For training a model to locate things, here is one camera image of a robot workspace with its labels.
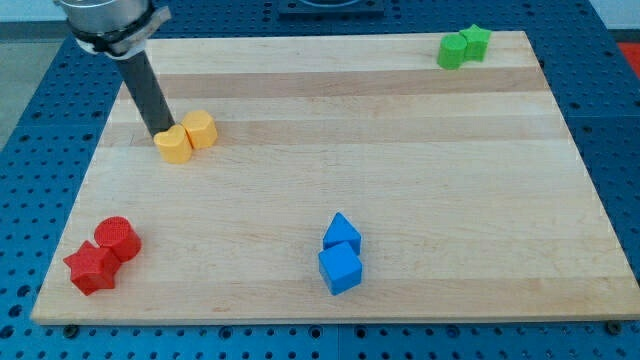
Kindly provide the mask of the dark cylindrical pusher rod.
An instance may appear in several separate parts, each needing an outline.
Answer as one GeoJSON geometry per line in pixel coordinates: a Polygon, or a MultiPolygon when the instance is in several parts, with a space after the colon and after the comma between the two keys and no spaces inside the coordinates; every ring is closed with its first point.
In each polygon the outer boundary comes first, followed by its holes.
{"type": "Polygon", "coordinates": [[[116,65],[150,136],[171,128],[175,121],[146,52],[116,65]]]}

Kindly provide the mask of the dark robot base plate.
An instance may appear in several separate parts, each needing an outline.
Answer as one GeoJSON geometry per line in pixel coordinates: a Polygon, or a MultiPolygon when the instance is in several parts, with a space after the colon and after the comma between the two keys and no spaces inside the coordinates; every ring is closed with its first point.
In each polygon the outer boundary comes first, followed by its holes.
{"type": "Polygon", "coordinates": [[[385,0],[278,0],[278,15],[334,16],[334,15],[383,15],[385,0]]]}

